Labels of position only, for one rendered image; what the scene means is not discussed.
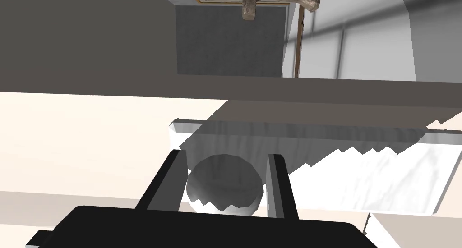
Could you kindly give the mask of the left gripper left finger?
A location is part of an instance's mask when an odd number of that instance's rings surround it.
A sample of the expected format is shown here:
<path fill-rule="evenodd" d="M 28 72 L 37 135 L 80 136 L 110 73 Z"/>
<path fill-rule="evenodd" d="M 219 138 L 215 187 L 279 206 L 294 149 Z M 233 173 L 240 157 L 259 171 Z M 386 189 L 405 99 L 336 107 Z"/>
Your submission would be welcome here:
<path fill-rule="evenodd" d="M 186 151 L 172 150 L 135 209 L 178 211 L 188 178 Z"/>

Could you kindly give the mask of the grey round knob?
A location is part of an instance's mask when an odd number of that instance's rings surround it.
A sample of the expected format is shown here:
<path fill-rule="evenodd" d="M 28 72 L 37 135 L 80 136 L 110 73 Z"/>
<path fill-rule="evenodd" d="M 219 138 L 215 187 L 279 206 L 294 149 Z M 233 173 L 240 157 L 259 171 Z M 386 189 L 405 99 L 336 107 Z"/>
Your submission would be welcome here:
<path fill-rule="evenodd" d="M 212 155 L 189 173 L 185 194 L 195 212 L 252 216 L 260 206 L 263 181 L 241 157 Z"/>

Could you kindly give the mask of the white cupboard door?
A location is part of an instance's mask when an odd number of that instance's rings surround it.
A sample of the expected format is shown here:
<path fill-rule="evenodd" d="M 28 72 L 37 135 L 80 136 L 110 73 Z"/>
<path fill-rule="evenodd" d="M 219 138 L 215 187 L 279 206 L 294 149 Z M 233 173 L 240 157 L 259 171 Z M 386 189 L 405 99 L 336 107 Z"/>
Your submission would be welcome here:
<path fill-rule="evenodd" d="M 300 209 L 429 216 L 437 212 L 462 159 L 462 131 L 426 128 L 175 119 L 171 148 L 188 168 L 213 155 L 286 162 Z"/>

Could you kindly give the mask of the thin brown wooden pole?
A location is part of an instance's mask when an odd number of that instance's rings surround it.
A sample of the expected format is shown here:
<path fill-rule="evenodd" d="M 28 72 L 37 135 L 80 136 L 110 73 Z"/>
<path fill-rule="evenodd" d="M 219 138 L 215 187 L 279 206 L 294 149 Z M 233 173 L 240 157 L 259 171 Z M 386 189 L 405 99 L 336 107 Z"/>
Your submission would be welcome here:
<path fill-rule="evenodd" d="M 299 19 L 298 19 L 298 26 L 297 26 L 295 65 L 294 65 L 294 77 L 295 78 L 299 78 L 299 74 L 300 74 L 300 56 L 301 56 L 301 47 L 302 47 L 303 32 L 304 32 L 304 19 L 305 19 L 305 9 L 302 5 L 299 5 Z"/>

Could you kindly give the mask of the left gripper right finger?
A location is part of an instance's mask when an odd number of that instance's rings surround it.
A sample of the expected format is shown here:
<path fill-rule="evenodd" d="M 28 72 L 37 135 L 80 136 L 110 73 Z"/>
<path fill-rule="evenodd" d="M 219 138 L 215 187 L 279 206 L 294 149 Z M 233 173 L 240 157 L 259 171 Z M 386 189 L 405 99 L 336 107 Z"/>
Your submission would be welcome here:
<path fill-rule="evenodd" d="M 299 218 L 285 159 L 282 155 L 268 155 L 266 191 L 268 217 L 291 220 Z"/>

